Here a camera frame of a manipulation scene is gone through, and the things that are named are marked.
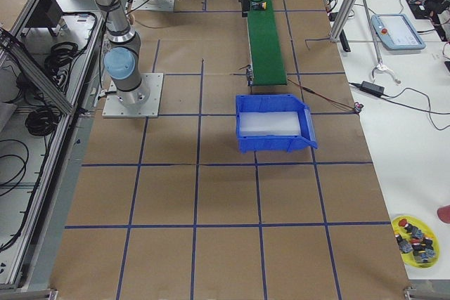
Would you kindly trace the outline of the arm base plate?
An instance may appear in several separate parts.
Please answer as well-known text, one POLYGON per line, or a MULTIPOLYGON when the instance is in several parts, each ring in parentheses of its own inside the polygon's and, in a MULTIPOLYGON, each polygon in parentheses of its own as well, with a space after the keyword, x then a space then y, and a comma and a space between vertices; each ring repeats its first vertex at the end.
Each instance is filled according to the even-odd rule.
POLYGON ((141 73, 141 85, 134 91, 123 92, 115 82, 110 83, 110 91, 103 107, 105 118, 157 118, 160 109, 164 75, 163 73, 141 73))
POLYGON ((136 11, 172 12, 175 0, 132 0, 131 9, 136 11))

